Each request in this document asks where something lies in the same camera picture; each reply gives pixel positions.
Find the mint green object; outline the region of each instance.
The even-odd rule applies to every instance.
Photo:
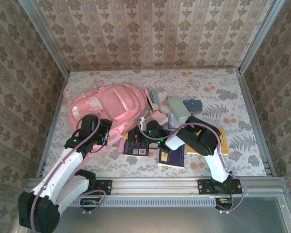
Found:
[[[167,103],[177,120],[186,121],[191,115],[179,96],[169,97]]]

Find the floral wallpaper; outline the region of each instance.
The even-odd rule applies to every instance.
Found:
[[[266,175],[235,68],[227,69],[134,69],[116,71],[77,71],[69,74],[69,98],[86,89],[97,88],[96,79],[105,85],[129,83],[140,88],[155,89],[161,102],[160,110],[170,113],[167,96],[178,95],[183,100],[202,100],[203,111],[194,116],[219,129],[225,129],[229,155],[224,160],[234,174],[240,176]],[[59,159],[63,145],[72,135],[67,120],[69,104],[63,101],[43,176]],[[119,142],[107,145],[93,154],[87,170],[97,177],[199,177],[210,176],[210,169],[201,155],[184,157],[184,168],[159,166],[159,150],[150,150],[149,157],[125,156],[118,151]]]
[[[0,233],[35,177],[63,80],[22,6],[0,1]]]
[[[33,0],[70,70],[236,67],[271,0]]]
[[[245,77],[278,176],[291,195],[291,1],[286,0]]]

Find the table surface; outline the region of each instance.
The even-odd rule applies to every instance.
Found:
[[[96,79],[103,80],[105,85],[129,83],[155,89],[164,113],[171,112],[166,102],[168,96],[201,100],[203,112],[193,112],[194,116],[225,129],[229,150],[229,155],[224,156],[227,167],[236,175],[266,175],[234,68],[76,71],[69,75],[72,87],[68,96],[73,99],[85,90],[96,89]],[[72,135],[66,118],[68,106],[63,100],[43,176],[58,160],[66,140]],[[97,152],[85,169],[95,172],[97,177],[210,176],[210,169],[201,155],[185,155],[184,168],[158,166],[158,150],[150,150],[147,158],[137,158],[118,152],[118,144]]]

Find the pink backpack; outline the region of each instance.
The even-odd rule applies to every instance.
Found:
[[[71,104],[67,118],[72,131],[76,130],[78,121],[89,113],[111,120],[113,123],[108,145],[112,145],[137,125],[136,118],[147,107],[147,90],[143,91],[130,84],[103,86],[101,80],[97,80],[97,83],[100,84],[99,89],[85,91],[74,100],[66,98]],[[66,86],[64,96],[69,88],[70,84]]]

